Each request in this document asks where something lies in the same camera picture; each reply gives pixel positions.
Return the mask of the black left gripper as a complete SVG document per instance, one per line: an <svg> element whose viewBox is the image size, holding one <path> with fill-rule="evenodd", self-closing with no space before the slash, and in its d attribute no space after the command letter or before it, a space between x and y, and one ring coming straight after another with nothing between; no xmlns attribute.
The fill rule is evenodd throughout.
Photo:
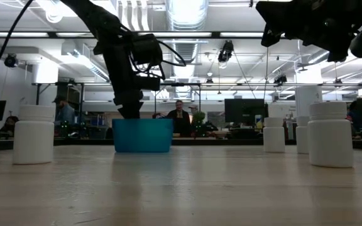
<svg viewBox="0 0 362 226"><path fill-rule="evenodd" d="M141 77L132 69L129 56L122 47L105 48L104 61L114 90L114 103L121 105L118 112L124 119L139 119L143 103L142 89L158 90L158 77Z"/></svg>

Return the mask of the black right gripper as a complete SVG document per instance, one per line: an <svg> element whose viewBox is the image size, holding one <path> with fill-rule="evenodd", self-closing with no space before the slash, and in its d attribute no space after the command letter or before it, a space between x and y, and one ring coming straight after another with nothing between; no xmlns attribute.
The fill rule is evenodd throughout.
<svg viewBox="0 0 362 226"><path fill-rule="evenodd" d="M362 25L362 0L259 1L256 10L264 19L287 19L287 29L266 26L262 46L272 46L282 37L296 38L304 46L315 45L329 52L329 62L343 62Z"/></svg>

